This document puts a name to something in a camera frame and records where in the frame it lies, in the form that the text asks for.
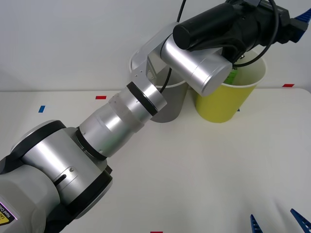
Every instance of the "red tape marker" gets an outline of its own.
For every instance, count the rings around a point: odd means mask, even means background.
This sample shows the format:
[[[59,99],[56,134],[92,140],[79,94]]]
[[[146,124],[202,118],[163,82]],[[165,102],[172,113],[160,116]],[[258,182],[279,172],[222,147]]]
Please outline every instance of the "red tape marker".
[[[293,87],[294,84],[284,84],[283,87]]]
[[[96,96],[96,100],[105,100],[107,96]]]

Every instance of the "white tabletop surface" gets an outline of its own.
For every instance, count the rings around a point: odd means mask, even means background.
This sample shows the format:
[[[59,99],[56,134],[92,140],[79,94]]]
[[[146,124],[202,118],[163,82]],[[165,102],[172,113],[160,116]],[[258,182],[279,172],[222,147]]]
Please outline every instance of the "white tabletop surface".
[[[0,148],[49,119],[78,126],[103,92],[0,93]],[[41,105],[46,108],[38,113]],[[148,122],[108,164],[114,183],[63,233],[300,233],[311,221],[311,94],[257,89],[227,123],[196,112],[191,94],[170,123]]]

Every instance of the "gray paper cup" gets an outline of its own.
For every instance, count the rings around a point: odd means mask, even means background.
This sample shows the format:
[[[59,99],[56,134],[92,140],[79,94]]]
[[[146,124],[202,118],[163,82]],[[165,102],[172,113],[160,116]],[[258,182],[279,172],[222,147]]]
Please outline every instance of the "gray paper cup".
[[[156,75],[155,86],[160,90],[165,83],[169,73],[169,67],[166,66]],[[188,84],[172,70],[168,85],[162,92],[167,105],[162,108],[153,118],[152,121],[165,123],[175,120],[181,111],[184,99],[188,90]]]

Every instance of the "silver metal cylinder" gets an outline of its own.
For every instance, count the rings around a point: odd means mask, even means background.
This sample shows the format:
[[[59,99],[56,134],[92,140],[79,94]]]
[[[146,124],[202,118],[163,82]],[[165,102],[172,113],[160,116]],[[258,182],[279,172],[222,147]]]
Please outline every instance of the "silver metal cylinder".
[[[232,64],[219,54],[220,49],[187,51],[180,49],[171,35],[161,59],[176,71],[201,96],[211,94],[228,77]]]
[[[144,87],[142,92],[146,93],[146,98],[150,97],[149,100],[156,100],[152,101],[152,103],[159,111],[166,102],[147,78],[145,81],[139,83],[140,86]],[[96,110],[87,118],[80,125],[80,131],[84,139],[98,153],[110,157],[134,133],[138,132],[151,117],[151,114],[134,97],[130,90],[125,88],[112,97],[108,104]]]
[[[63,204],[70,204],[102,171],[90,160],[67,133],[61,129],[31,148],[22,161],[45,173],[54,183]]]

